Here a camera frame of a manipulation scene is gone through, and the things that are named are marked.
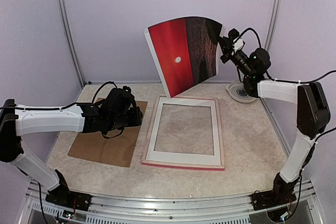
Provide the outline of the pink wooden picture frame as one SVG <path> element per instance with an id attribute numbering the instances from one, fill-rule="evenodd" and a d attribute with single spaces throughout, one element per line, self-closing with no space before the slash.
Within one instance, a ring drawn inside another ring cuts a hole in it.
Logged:
<path id="1" fill-rule="evenodd" d="M 155 151 L 156 136 L 164 104 L 187 106 L 208 106 L 211 109 L 214 155 L 183 154 Z M 147 144 L 142 156 L 142 164 L 147 166 L 188 169 L 188 170 L 225 170 L 224 144 L 221 117 L 217 99 L 196 97 L 167 98 L 163 95 L 156 99 L 147 135 Z"/>

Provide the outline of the white photo mat border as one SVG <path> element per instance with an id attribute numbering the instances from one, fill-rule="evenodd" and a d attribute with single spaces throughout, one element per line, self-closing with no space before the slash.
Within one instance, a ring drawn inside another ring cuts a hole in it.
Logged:
<path id="1" fill-rule="evenodd" d="M 224 170 L 224 144 L 217 99 L 159 96 L 156 99 L 142 164 Z"/>

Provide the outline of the red sunset sea photo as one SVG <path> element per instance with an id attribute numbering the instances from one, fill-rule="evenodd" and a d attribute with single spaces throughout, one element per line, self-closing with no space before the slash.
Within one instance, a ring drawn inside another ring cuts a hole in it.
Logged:
<path id="1" fill-rule="evenodd" d="M 144 34 L 165 95 L 175 97 L 216 76 L 225 26 L 206 17 L 167 20 Z"/>

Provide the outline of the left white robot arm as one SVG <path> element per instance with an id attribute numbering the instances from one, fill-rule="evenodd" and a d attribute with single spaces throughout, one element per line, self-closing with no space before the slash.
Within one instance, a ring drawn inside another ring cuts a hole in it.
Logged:
<path id="1" fill-rule="evenodd" d="M 141 126 L 143 113 L 131 89 L 113 88 L 100 101 L 59 107 L 18 105 L 13 99 L 1 107 L 1 162 L 11 163 L 46 188 L 60 204 L 73 201 L 73 193 L 63 175 L 49 168 L 22 143 L 22 136 L 46 132 L 99 132 Z"/>

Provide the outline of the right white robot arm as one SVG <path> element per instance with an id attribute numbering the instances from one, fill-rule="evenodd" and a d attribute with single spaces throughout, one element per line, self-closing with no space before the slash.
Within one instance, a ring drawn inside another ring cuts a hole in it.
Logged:
<path id="1" fill-rule="evenodd" d="M 222 51 L 221 61 L 231 61 L 244 75 L 246 93 L 254 98 L 274 99 L 289 102 L 297 107 L 297 135 L 287 162 L 277 174 L 274 187 L 269 192 L 273 205 L 281 204 L 289 196 L 286 186 L 295 185 L 304 167 L 309 163 L 319 137 L 325 135 L 330 122 L 329 105 L 318 79 L 308 82 L 273 79 L 268 74 L 270 55 L 258 47 L 249 56 L 243 52 L 242 34 L 236 29 L 228 36 L 217 36 Z"/>

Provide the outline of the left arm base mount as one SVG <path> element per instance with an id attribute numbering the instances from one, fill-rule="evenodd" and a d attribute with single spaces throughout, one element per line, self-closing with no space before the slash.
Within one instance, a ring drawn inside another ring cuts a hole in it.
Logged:
<path id="1" fill-rule="evenodd" d="M 73 210 L 88 211 L 92 196 L 90 194 L 71 191 L 63 174 L 58 170 L 55 170 L 55 172 L 59 178 L 59 185 L 53 190 L 48 190 L 46 201 L 55 205 L 72 208 Z"/>

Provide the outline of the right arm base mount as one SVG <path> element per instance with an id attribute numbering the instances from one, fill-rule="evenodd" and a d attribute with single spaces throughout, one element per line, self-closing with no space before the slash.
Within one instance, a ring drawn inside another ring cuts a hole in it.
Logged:
<path id="1" fill-rule="evenodd" d="M 251 201 L 254 210 L 262 210 L 296 201 L 294 192 L 295 185 L 299 179 L 293 182 L 285 182 L 278 173 L 273 181 L 273 188 L 268 191 L 255 191 L 251 194 Z"/>

